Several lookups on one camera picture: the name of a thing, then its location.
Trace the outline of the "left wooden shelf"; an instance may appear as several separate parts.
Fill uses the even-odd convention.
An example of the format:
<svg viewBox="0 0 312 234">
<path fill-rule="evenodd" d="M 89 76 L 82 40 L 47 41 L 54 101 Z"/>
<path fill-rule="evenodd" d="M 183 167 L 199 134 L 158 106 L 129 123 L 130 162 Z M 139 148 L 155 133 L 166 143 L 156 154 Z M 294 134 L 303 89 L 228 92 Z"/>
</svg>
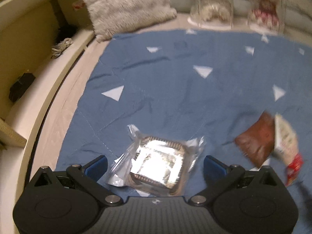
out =
<svg viewBox="0 0 312 234">
<path fill-rule="evenodd" d="M 56 166 L 60 144 L 44 148 L 42 126 L 61 85 L 94 39 L 78 0 L 1 0 L 1 233 L 17 233 L 12 213 L 26 181 L 41 165 Z M 10 88 L 23 73 L 35 80 L 12 103 Z"/>
</svg>

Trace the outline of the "fluffy white pillow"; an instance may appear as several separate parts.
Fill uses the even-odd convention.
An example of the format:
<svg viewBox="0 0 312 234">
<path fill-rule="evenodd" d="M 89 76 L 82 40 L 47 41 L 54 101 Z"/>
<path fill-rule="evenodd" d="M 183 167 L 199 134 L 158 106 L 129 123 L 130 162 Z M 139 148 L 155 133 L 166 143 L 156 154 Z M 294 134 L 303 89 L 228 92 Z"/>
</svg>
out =
<svg viewBox="0 0 312 234">
<path fill-rule="evenodd" d="M 83 0 L 97 41 L 174 19 L 170 0 Z"/>
</svg>

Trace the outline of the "blue quilted mat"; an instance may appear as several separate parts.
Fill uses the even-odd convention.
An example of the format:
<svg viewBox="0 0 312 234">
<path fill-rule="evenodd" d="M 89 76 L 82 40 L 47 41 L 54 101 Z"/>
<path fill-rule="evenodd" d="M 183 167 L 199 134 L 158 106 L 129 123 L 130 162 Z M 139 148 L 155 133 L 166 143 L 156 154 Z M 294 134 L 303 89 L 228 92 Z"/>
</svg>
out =
<svg viewBox="0 0 312 234">
<path fill-rule="evenodd" d="M 311 47 L 259 34 L 185 30 L 113 37 L 86 83 L 63 140 L 58 171 L 131 144 L 128 125 L 170 140 L 203 137 L 203 155 L 251 169 L 234 139 L 263 112 L 298 135 L 304 164 L 288 191 L 311 233 Z"/>
</svg>

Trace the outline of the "white doll display case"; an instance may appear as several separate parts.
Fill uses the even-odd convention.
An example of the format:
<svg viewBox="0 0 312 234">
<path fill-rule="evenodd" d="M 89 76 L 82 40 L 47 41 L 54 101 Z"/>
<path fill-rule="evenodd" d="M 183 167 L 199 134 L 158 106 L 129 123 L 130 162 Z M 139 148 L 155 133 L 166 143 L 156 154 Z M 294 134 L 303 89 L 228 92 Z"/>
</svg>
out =
<svg viewBox="0 0 312 234">
<path fill-rule="evenodd" d="M 234 0 L 191 0 L 188 22 L 196 27 L 226 31 L 233 27 Z"/>
</svg>

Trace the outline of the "small red candy packet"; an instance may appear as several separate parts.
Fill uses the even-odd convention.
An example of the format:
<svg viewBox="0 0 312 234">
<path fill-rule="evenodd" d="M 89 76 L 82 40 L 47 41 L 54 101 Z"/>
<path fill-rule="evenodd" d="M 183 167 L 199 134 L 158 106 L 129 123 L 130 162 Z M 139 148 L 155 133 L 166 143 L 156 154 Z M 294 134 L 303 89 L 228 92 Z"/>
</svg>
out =
<svg viewBox="0 0 312 234">
<path fill-rule="evenodd" d="M 286 186 L 290 186 L 298 177 L 300 170 L 304 164 L 302 156 L 298 153 L 293 161 L 286 168 L 287 181 Z"/>
</svg>

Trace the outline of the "black box on shelf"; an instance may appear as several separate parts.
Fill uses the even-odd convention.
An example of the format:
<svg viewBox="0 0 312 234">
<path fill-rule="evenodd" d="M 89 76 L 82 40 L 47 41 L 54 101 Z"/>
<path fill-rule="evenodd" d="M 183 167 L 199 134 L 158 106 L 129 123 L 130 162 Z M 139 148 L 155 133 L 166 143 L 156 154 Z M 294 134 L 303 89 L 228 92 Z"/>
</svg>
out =
<svg viewBox="0 0 312 234">
<path fill-rule="evenodd" d="M 19 100 L 27 91 L 29 86 L 32 85 L 34 80 L 35 76 L 32 73 L 23 73 L 23 75 L 18 77 L 17 81 L 11 86 L 9 100 L 12 103 Z"/>
</svg>

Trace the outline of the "white soup sachet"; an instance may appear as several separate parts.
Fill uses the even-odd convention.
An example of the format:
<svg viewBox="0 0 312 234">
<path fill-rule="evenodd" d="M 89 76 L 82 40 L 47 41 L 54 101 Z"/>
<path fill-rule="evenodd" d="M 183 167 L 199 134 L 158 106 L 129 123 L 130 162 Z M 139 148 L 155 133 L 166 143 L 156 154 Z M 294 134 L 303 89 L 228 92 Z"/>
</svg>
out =
<svg viewBox="0 0 312 234">
<path fill-rule="evenodd" d="M 299 153 L 297 134 L 291 127 L 291 124 L 279 113 L 274 116 L 274 126 L 273 153 L 288 166 Z"/>
</svg>

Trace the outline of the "brown sachet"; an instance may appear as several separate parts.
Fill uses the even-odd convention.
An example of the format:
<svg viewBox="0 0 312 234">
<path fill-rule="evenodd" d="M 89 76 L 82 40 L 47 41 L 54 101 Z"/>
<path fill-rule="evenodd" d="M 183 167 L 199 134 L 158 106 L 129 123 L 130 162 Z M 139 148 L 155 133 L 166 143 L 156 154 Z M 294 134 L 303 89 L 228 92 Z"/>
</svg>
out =
<svg viewBox="0 0 312 234">
<path fill-rule="evenodd" d="M 274 117 L 268 112 L 263 112 L 257 122 L 237 136 L 234 142 L 243 154 L 260 168 L 274 149 Z"/>
</svg>

